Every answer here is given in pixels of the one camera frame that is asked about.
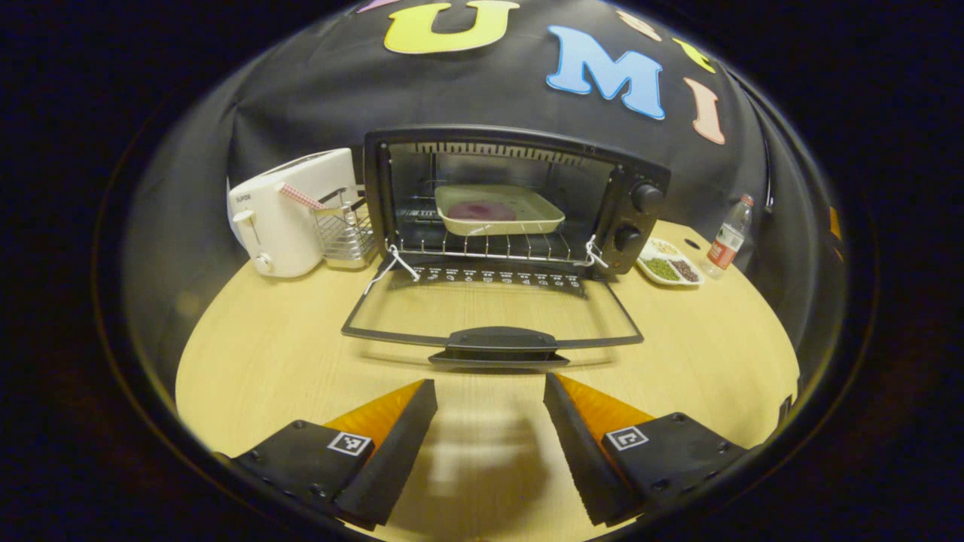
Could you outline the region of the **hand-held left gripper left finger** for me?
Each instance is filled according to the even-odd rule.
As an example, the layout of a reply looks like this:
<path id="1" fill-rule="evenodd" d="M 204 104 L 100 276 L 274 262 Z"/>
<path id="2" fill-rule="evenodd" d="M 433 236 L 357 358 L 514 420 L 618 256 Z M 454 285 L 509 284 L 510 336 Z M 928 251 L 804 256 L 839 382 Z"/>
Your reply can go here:
<path id="1" fill-rule="evenodd" d="M 287 501 L 361 528 L 385 525 L 438 408 L 419 379 L 329 422 L 296 419 L 230 460 Z"/>

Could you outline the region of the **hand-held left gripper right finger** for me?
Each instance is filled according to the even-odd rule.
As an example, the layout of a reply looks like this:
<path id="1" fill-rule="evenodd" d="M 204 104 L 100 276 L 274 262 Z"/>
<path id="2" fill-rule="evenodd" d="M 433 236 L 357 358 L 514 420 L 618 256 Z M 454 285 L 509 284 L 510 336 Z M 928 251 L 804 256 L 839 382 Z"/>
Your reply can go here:
<path id="1" fill-rule="evenodd" d="M 677 507 L 748 452 L 688 414 L 653 416 L 559 373 L 543 401 L 593 525 Z"/>

